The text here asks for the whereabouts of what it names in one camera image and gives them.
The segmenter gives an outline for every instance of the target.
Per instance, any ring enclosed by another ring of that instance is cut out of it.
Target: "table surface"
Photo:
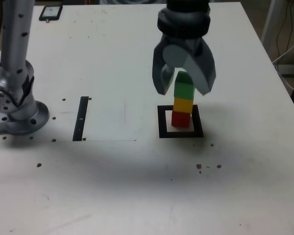
[[[205,137],[159,139],[163,7],[64,6],[50,23],[35,7],[27,59],[50,120],[0,135],[0,235],[294,235],[294,105],[240,3],[211,4]],[[86,141],[72,142],[81,96]]]

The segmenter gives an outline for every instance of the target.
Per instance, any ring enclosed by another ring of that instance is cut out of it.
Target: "stacked blocks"
[[[187,72],[179,71],[174,85],[174,106],[171,124],[188,128],[193,110],[195,87]]]

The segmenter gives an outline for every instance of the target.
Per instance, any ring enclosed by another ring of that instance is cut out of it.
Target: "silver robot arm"
[[[25,135],[49,119],[45,104],[35,101],[33,66],[26,60],[35,0],[6,0],[0,59],[0,134]]]
[[[184,68],[203,95],[211,91],[216,78],[215,61],[203,40],[209,29],[209,0],[168,0],[158,15],[163,32],[154,50],[152,78],[159,94],[165,95],[175,68]]]

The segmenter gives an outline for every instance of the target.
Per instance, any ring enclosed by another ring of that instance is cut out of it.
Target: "floor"
[[[244,7],[251,23],[254,26],[254,29],[257,35],[260,37],[263,31],[263,27],[265,25],[267,12],[270,7],[271,0],[241,0],[242,6]],[[55,2],[37,2],[39,5],[53,5]],[[282,51],[285,50],[287,41],[289,39],[291,26],[290,26],[290,19],[288,23],[285,25],[285,29],[281,32],[280,40],[279,40],[279,47]],[[294,43],[294,29],[293,35],[290,41],[290,45]],[[275,41],[272,42],[272,47],[269,50],[269,57],[271,60],[274,60],[277,57],[277,49]],[[294,64],[294,50],[289,53],[282,61],[282,64]],[[294,78],[288,79],[288,82],[293,86],[294,85]]]

